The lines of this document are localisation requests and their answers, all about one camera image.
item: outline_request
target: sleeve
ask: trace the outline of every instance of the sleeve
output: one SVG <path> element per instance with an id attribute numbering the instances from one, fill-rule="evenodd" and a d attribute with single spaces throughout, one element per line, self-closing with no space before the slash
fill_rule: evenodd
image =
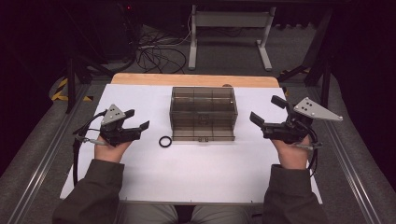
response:
<path id="1" fill-rule="evenodd" d="M 264 197 L 262 223 L 329 223 L 311 189 L 308 170 L 287 170 L 273 165 Z"/>
<path id="2" fill-rule="evenodd" d="M 113 223 L 124 165 L 92 160 L 87 174 L 52 215 L 52 223 Z"/>

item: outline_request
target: person's arm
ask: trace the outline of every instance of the person's arm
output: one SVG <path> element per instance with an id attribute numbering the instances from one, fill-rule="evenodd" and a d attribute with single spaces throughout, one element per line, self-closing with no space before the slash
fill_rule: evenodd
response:
<path id="1" fill-rule="evenodd" d="M 273 140 L 280 165 L 273 165 L 264 197 L 262 223 L 328 223 L 326 214 L 312 192 L 306 169 L 308 151 Z M 306 137 L 302 142 L 309 144 Z"/>
<path id="2" fill-rule="evenodd" d="M 113 223 L 122 187 L 124 165 L 120 160 L 129 145 L 131 142 L 116 147 L 95 145 L 95 159 L 87 174 L 55 209 L 52 223 Z"/>

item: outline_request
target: human hand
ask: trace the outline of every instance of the human hand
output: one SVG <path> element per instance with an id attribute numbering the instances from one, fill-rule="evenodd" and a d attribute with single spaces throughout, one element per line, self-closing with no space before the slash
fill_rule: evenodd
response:
<path id="1" fill-rule="evenodd" d="M 308 150 L 295 146 L 288 145 L 281 140 L 271 140 L 274 144 L 277 155 L 279 157 L 280 165 L 285 169 L 306 169 L 308 161 Z M 309 146 L 309 138 L 306 136 L 300 145 Z"/>
<path id="2" fill-rule="evenodd" d="M 106 142 L 102 136 L 98 136 L 98 141 Z M 116 147 L 111 145 L 95 145 L 94 157 L 100 161 L 112 161 L 120 163 L 122 155 L 132 142 L 121 143 Z"/>

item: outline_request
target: transparent box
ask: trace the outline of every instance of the transparent box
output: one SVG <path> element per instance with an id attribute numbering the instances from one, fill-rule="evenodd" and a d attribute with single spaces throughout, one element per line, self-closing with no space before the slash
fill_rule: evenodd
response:
<path id="1" fill-rule="evenodd" d="M 233 88 L 172 89 L 170 120 L 174 141 L 233 141 L 237 116 Z"/>

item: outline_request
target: black rubber ring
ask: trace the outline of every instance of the black rubber ring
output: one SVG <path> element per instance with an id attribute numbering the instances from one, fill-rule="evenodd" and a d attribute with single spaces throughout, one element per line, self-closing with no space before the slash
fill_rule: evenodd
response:
<path id="1" fill-rule="evenodd" d="M 169 144 L 166 145 L 166 146 L 163 145 L 163 143 L 162 143 L 162 140 L 163 140 L 164 138 L 169 139 Z M 161 147 L 170 147 L 170 146 L 172 145 L 172 138 L 169 137 L 169 136 L 163 136 L 162 138 L 160 138 L 160 141 L 159 141 L 158 143 L 160 143 L 160 146 L 161 146 Z"/>

